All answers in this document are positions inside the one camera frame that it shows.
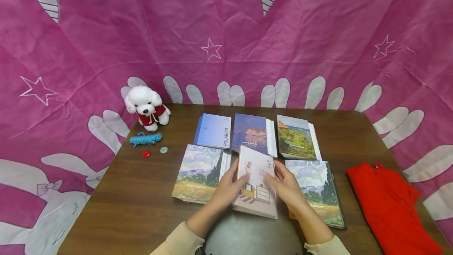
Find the white plush dog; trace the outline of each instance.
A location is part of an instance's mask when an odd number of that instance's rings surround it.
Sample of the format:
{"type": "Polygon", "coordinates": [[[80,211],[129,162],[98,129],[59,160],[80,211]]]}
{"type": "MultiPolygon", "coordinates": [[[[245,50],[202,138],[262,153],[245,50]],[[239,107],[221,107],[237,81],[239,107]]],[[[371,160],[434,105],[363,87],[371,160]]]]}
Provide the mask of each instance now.
{"type": "Polygon", "coordinates": [[[156,116],[163,126],[170,121],[170,110],[162,104],[160,95],[147,86],[131,88],[124,103],[128,112],[138,114],[140,124],[148,131],[157,130],[156,116]]]}

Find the blue yarn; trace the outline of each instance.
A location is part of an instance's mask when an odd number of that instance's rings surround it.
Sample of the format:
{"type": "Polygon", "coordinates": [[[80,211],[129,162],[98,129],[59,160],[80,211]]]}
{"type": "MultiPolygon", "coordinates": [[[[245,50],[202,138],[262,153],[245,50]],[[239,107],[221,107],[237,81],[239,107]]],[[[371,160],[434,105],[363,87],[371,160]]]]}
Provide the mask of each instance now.
{"type": "Polygon", "coordinates": [[[153,145],[162,140],[161,133],[154,135],[145,135],[143,132],[137,134],[136,137],[131,137],[130,142],[135,146],[137,145],[153,145]]]}

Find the red cloth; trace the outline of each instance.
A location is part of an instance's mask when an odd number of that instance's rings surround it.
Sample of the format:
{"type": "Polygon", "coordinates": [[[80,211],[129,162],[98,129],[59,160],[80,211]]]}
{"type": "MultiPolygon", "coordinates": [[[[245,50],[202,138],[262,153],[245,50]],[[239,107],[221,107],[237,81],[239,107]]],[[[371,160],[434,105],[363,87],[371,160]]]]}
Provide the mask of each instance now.
{"type": "Polygon", "coordinates": [[[143,123],[143,126],[151,126],[152,124],[155,123],[152,115],[161,116],[164,114],[164,112],[165,112],[165,106],[159,105],[159,106],[155,107],[155,111],[151,115],[141,115],[139,113],[137,113],[137,114],[138,114],[141,122],[143,123]]]}
{"type": "Polygon", "coordinates": [[[386,255],[442,254],[414,208],[420,192],[396,171],[363,163],[347,170],[365,219],[386,255]]]}

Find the photo album cover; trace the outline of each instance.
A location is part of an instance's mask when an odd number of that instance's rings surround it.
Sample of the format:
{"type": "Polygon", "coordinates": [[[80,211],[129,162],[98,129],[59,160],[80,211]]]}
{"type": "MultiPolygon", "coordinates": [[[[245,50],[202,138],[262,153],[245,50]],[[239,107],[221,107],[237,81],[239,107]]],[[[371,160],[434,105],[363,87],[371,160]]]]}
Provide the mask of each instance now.
{"type": "MultiPolygon", "coordinates": [[[[330,226],[346,229],[333,175],[328,162],[286,160],[310,206],[330,226]]],[[[295,219],[289,211],[289,217],[295,219]]]]}
{"type": "Polygon", "coordinates": [[[202,114],[195,133],[194,145],[229,149],[231,117],[202,114]]]}
{"type": "Polygon", "coordinates": [[[248,147],[239,148],[238,178],[250,175],[233,203],[233,209],[249,214],[277,219],[277,193],[264,181],[264,173],[274,176],[274,159],[248,147]]]}
{"type": "Polygon", "coordinates": [[[274,121],[262,116],[235,114],[231,149],[238,152],[241,146],[277,157],[274,121]]]}
{"type": "Polygon", "coordinates": [[[206,204],[230,165],[231,154],[221,149],[187,145],[172,197],[206,204]]]}
{"type": "Polygon", "coordinates": [[[278,147],[286,159],[322,160],[313,124],[277,115],[278,147]]]}

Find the beige sleeve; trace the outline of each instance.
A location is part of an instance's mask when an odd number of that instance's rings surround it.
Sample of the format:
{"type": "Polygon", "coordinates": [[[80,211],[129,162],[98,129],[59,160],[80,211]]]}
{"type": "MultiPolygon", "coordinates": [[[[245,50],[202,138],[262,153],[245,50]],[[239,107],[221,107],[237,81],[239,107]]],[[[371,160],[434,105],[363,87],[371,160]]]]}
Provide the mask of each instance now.
{"type": "Polygon", "coordinates": [[[313,255],[351,255],[336,235],[326,243],[314,245],[305,243],[305,248],[313,255]]]}
{"type": "Polygon", "coordinates": [[[203,244],[204,239],[197,237],[182,222],[150,255],[194,255],[203,244]]]}

